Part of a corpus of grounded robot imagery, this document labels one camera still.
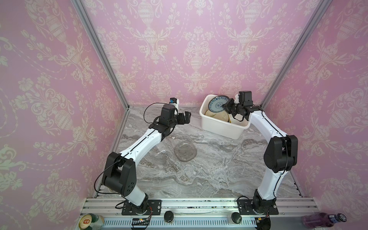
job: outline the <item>white plastic basin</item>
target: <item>white plastic basin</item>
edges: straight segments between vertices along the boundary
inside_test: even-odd
[[[242,134],[243,130],[249,128],[250,123],[246,119],[244,119],[242,122],[237,121],[231,114],[229,114],[231,123],[206,116],[205,113],[208,110],[208,103],[216,96],[217,95],[214,94],[208,95],[203,101],[201,109],[199,110],[199,114],[202,117],[202,129],[237,140]],[[243,116],[237,114],[235,118],[241,120]]]

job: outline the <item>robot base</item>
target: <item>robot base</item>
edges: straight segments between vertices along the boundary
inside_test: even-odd
[[[152,216],[159,216],[161,214],[161,203],[162,200],[148,200],[148,206],[152,208]],[[143,213],[142,215],[149,215],[150,209],[147,209],[147,212]],[[135,216],[137,213],[134,211],[132,204],[129,201],[124,202],[123,210],[121,212],[123,216]]]
[[[256,213],[253,210],[252,201],[248,199],[240,199],[237,201],[238,203],[238,210],[241,215],[258,215],[259,213]],[[279,211],[274,207],[269,208],[269,215],[278,215]]]

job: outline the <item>bottle cap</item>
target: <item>bottle cap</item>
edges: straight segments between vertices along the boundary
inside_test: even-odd
[[[240,224],[241,223],[241,215],[238,212],[233,212],[232,215],[231,215],[231,220],[236,224]]]
[[[165,220],[165,222],[170,223],[174,219],[174,213],[172,211],[166,211],[163,219]]]
[[[338,213],[336,215],[336,219],[339,221],[339,222],[346,222],[347,221],[347,218],[344,214],[342,213]]]

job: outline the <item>plate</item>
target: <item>plate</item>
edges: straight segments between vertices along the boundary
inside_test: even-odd
[[[223,104],[226,104],[226,102],[230,100],[228,96],[220,95],[217,97],[214,97],[210,102],[208,103],[208,109],[211,112],[218,113],[224,110],[223,107],[221,107]]]
[[[208,117],[213,117],[217,120],[229,122],[229,114],[225,110],[218,112],[218,113],[214,113],[214,112],[211,112],[210,110],[207,110],[205,115]]]

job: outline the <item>beige bowl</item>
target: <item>beige bowl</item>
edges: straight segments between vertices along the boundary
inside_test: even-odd
[[[214,112],[211,112],[210,110],[207,110],[205,115],[208,116],[208,117],[213,117],[217,120],[229,122],[229,114],[225,110],[221,111],[219,113],[214,113]]]

